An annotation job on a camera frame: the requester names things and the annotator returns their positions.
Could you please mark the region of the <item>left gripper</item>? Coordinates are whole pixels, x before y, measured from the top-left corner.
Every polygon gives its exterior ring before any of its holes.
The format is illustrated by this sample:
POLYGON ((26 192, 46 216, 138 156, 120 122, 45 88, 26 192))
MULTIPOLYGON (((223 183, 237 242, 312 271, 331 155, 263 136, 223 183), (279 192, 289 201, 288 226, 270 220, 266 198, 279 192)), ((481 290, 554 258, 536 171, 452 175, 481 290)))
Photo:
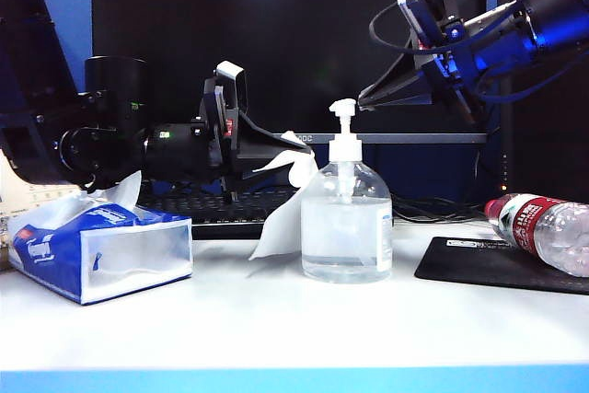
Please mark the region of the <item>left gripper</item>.
POLYGON ((310 154, 299 140, 289 140, 257 126, 244 111, 244 75, 214 74, 204 82, 199 108, 206 120, 206 181, 221 180, 226 202, 236 202, 246 191, 289 168, 293 160, 276 160, 282 151, 310 154), (237 134, 237 159, 231 169, 232 137, 237 134))

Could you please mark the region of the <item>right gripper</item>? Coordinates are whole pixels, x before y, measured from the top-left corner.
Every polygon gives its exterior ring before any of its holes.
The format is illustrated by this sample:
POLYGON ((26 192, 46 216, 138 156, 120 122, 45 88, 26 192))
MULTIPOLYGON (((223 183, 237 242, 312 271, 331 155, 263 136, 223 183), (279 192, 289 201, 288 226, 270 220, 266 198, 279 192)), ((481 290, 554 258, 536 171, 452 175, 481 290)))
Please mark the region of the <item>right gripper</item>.
POLYGON ((473 93, 479 71, 468 46, 429 55, 401 54, 362 91, 360 110, 443 103, 468 124, 484 120, 484 106, 473 93))

